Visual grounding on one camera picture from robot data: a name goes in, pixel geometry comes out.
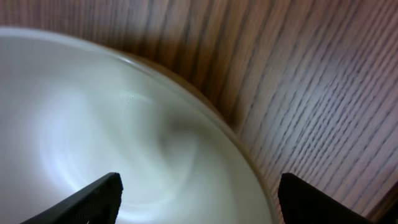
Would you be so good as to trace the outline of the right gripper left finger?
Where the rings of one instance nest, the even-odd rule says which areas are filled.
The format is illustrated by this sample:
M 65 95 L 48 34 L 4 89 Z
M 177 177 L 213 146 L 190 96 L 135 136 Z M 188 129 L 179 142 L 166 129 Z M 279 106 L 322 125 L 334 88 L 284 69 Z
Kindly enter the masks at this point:
M 115 224 L 123 183 L 110 172 L 21 224 Z

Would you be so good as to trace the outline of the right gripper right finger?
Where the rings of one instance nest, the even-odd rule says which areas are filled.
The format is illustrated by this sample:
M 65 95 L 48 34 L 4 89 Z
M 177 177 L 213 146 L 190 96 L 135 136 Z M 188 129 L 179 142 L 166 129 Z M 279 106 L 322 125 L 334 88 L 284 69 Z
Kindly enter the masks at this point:
M 291 173 L 282 174 L 277 195 L 285 224 L 370 223 Z

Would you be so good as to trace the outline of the cream bowl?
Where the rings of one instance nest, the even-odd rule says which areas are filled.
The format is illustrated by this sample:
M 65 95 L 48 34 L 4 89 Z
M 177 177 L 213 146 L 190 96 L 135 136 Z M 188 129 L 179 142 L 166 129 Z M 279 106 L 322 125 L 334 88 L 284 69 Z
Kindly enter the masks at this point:
M 91 42 L 1 29 L 1 222 L 20 223 L 109 172 L 118 223 L 276 223 L 269 189 L 185 80 Z

